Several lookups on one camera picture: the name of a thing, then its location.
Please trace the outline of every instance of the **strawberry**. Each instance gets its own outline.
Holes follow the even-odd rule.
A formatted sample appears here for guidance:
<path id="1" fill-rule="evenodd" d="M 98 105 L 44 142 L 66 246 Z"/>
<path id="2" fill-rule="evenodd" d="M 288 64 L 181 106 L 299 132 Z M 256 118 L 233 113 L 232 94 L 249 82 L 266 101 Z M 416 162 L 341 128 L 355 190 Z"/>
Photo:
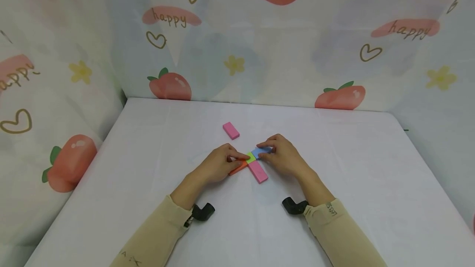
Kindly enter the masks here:
<path id="1" fill-rule="evenodd" d="M 353 86 L 353 83 L 353 81 L 347 82 L 338 90 L 325 88 L 324 93 L 315 101 L 315 107 L 354 110 L 363 101 L 366 90 L 363 86 Z"/>

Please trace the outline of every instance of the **blue block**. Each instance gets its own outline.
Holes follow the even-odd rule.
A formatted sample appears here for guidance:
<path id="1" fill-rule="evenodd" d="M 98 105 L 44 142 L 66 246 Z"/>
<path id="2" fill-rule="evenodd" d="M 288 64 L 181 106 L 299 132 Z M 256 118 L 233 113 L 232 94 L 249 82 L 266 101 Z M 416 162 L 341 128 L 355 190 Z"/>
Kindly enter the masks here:
<path id="1" fill-rule="evenodd" d="M 259 160 L 259 154 L 261 152 L 270 153 L 271 151 L 272 148 L 270 146 L 267 146 L 265 148 L 256 148 L 254 151 L 252 151 L 252 154 L 254 155 L 254 157 L 256 157 L 256 160 Z"/>

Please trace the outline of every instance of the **right hand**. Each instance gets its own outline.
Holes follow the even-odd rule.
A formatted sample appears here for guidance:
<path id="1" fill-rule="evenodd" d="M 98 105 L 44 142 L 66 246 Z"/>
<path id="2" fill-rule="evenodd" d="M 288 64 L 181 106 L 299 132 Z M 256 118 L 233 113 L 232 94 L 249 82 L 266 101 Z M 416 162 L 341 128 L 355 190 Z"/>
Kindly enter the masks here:
<path id="1" fill-rule="evenodd" d="M 270 136 L 265 142 L 258 143 L 258 148 L 272 147 L 272 153 L 265 152 L 259 154 L 259 157 L 272 164 L 277 171 L 282 174 L 296 177 L 300 173 L 312 170 L 297 149 L 284 136 L 276 134 Z"/>

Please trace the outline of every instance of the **beige sleeve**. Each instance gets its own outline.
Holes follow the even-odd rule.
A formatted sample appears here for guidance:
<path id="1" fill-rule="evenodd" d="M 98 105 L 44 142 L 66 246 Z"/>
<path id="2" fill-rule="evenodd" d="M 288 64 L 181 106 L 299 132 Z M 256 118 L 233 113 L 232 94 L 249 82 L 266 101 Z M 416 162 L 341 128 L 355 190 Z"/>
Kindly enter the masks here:
<path id="1" fill-rule="evenodd" d="M 384 267 L 386 264 L 339 199 L 304 213 L 313 235 L 334 267 Z"/>
<path id="2" fill-rule="evenodd" d="M 168 195 L 115 257 L 110 267 L 163 267 L 177 240 L 188 229 L 191 211 L 184 210 Z"/>

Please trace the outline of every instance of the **colorful block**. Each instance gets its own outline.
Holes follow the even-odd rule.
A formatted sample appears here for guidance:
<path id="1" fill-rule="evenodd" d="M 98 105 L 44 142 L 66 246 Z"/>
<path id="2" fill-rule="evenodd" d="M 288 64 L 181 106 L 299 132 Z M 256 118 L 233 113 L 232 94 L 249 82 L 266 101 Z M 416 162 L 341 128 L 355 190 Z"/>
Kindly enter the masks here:
<path id="1" fill-rule="evenodd" d="M 249 160 L 246 160 L 246 162 L 247 162 L 248 164 L 256 160 L 256 157 L 254 157 L 254 155 L 252 154 L 252 152 L 248 152 L 246 155 L 248 155 L 248 156 L 250 157 Z"/>
<path id="2" fill-rule="evenodd" d="M 265 148 L 256 148 L 254 151 L 252 151 L 252 154 L 254 155 L 254 157 L 256 158 L 256 160 L 259 160 L 259 154 L 261 152 L 266 152 L 266 153 L 270 153 L 272 151 L 272 148 L 270 146 L 267 146 Z"/>
<path id="3" fill-rule="evenodd" d="M 230 173 L 228 173 L 229 176 L 232 176 L 233 174 L 236 174 L 236 173 L 238 173 L 239 171 L 241 171 L 241 170 L 243 170 L 244 168 L 246 168 L 246 166 L 247 166 L 246 160 L 240 159 L 240 160 L 237 160 L 237 161 L 241 161 L 241 162 L 242 162 L 241 166 L 239 166 L 238 168 L 236 168 L 236 169 L 232 170 Z"/>
<path id="4" fill-rule="evenodd" d="M 263 183 L 269 178 L 258 161 L 249 163 L 249 170 L 256 178 L 258 183 Z"/>
<path id="5" fill-rule="evenodd" d="M 223 129 L 231 139 L 237 139 L 239 137 L 239 132 L 236 130 L 233 124 L 231 124 L 231 122 L 225 123 L 223 125 Z"/>

